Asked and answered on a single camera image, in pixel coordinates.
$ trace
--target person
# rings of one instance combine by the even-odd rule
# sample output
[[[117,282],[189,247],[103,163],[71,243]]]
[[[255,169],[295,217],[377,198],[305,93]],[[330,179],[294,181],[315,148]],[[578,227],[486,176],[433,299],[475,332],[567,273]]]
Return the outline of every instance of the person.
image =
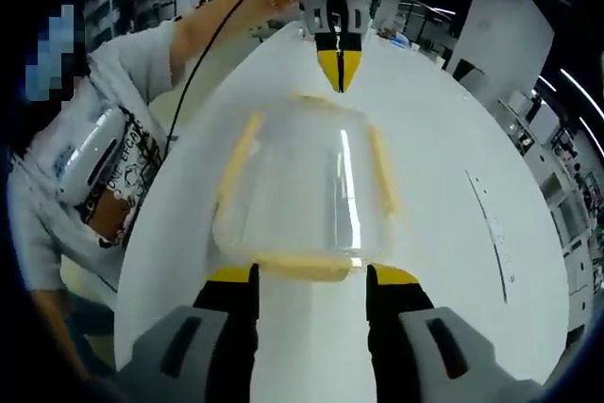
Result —
[[[94,371],[81,354],[81,338],[75,338],[69,326],[74,298],[60,277],[61,257],[117,289],[128,233],[166,152],[165,131],[148,105],[174,88],[185,63],[208,46],[238,1],[212,0],[184,17],[104,43],[87,56],[84,77],[74,82],[71,101],[49,122],[32,117],[32,137],[14,147],[8,214],[25,287],[82,378],[91,378]],[[273,18],[294,2],[244,0],[215,44]],[[48,103],[31,104],[44,109]],[[116,107],[127,118],[121,149],[83,200],[66,202],[59,196],[58,181],[74,158],[78,127],[100,121]]]

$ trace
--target white table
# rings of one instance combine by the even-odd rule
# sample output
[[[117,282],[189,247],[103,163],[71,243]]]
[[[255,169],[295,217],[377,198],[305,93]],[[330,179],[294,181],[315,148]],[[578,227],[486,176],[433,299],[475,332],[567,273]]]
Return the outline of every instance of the white table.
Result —
[[[267,100],[286,100],[292,93],[323,95],[361,110],[381,129],[406,218],[416,232],[413,245],[401,246],[403,250],[397,250],[388,264],[415,274],[436,307],[450,307],[493,343],[497,363],[508,374],[543,383],[564,348],[568,286],[549,210],[510,140],[450,75],[424,56],[374,35],[367,38],[349,92],[334,93],[316,62],[314,45],[300,39],[297,25],[279,31],[225,80],[159,172],[126,251],[116,311],[118,367],[129,360],[133,341],[173,308],[192,304],[208,275],[220,265],[216,252],[206,255],[205,250],[216,189],[227,160],[249,111]],[[507,303],[489,229],[466,171],[479,177],[481,188],[488,189],[487,211],[496,217],[495,235],[505,243],[513,268],[515,282],[508,289]],[[363,298],[360,287],[364,283],[362,276],[340,287],[316,284],[300,289],[291,283],[284,290],[291,297],[274,296],[269,301],[275,294],[274,285],[273,277],[261,276],[260,350],[252,382],[253,401],[268,392],[263,386],[271,385],[270,373],[264,373],[270,372],[267,367],[284,366],[285,359],[274,356],[276,347],[272,359],[259,361],[271,356],[267,345],[273,339],[287,343],[287,339],[277,338],[287,337],[286,330],[266,326],[273,318],[279,320],[276,313],[281,313],[281,320],[297,316],[303,321],[309,316],[320,323],[317,311],[329,308],[326,304],[313,308],[310,302],[318,294],[326,299],[358,301]],[[349,288],[343,294],[346,285]],[[294,309],[284,312],[284,299],[297,301]],[[342,311],[343,319],[337,311],[331,314],[334,330],[329,332],[355,323],[345,317],[357,317],[357,327],[349,328],[345,335],[361,343],[355,353],[359,357],[366,353],[367,327],[364,318],[359,319],[364,302],[351,305],[347,313]],[[309,326],[312,333],[303,342],[309,347],[321,342],[341,347],[334,346],[325,332],[323,337],[316,333],[312,329],[316,326]],[[278,335],[267,338],[271,333]],[[318,360],[312,354],[307,359]],[[331,370],[335,386],[347,378],[347,391],[355,395],[348,401],[373,401],[367,399],[365,389],[372,382],[375,385],[371,364],[367,368],[356,362],[349,361],[344,370],[338,370],[340,361],[331,368],[322,364],[321,369]],[[295,370],[292,366],[289,374]],[[278,378],[272,375],[272,384],[275,379],[294,379],[285,375],[283,370]],[[315,396],[328,392],[319,389]],[[302,401],[299,395],[289,393],[288,397],[287,401]]]

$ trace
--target ceiling light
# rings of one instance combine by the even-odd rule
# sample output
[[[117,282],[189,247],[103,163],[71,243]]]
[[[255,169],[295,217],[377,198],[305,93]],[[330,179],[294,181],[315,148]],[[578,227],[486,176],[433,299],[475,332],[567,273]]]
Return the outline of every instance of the ceiling light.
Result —
[[[450,9],[443,9],[443,8],[433,8],[433,11],[436,11],[438,13],[444,13],[444,14],[455,14],[455,11],[451,11]]]
[[[600,108],[600,106],[597,104],[597,102],[596,102],[596,101],[594,101],[594,98],[592,98],[592,97],[589,95],[589,93],[587,93],[587,91],[586,91],[586,90],[585,90],[583,87],[581,87],[581,86],[579,85],[579,83],[578,83],[578,82],[577,82],[577,81],[576,81],[576,80],[575,80],[575,79],[574,79],[574,78],[573,78],[571,75],[569,75],[569,74],[568,74],[568,72],[566,72],[566,71],[565,71],[564,69],[562,69],[562,68],[560,69],[560,72],[561,72],[563,75],[565,75],[565,76],[566,76],[566,78],[567,78],[568,80],[570,80],[570,81],[573,83],[573,85],[579,89],[579,91],[580,91],[581,93],[583,93],[583,96],[585,96],[585,97],[586,97],[586,98],[589,100],[589,102],[590,102],[590,103],[592,103],[592,106],[594,106],[594,107],[596,108],[597,113],[599,113],[599,114],[600,114],[600,117],[602,117],[602,120],[604,120],[604,112],[602,111],[602,109]]]
[[[596,139],[596,135],[592,132],[592,130],[587,126],[587,124],[585,123],[585,120],[583,120],[581,117],[579,117],[579,120],[583,123],[583,126],[585,127],[585,129],[587,130],[587,133],[592,136],[592,140],[594,141],[594,143],[596,144],[596,147],[598,150],[600,150],[600,155],[602,155],[602,158],[604,158],[604,150],[602,149],[602,145],[600,145],[600,142],[597,141]]]
[[[545,79],[543,76],[539,76],[539,80],[541,80],[544,84],[546,84],[547,87],[549,87],[553,92],[557,92],[556,88],[551,85],[549,82],[547,82],[547,79]]]

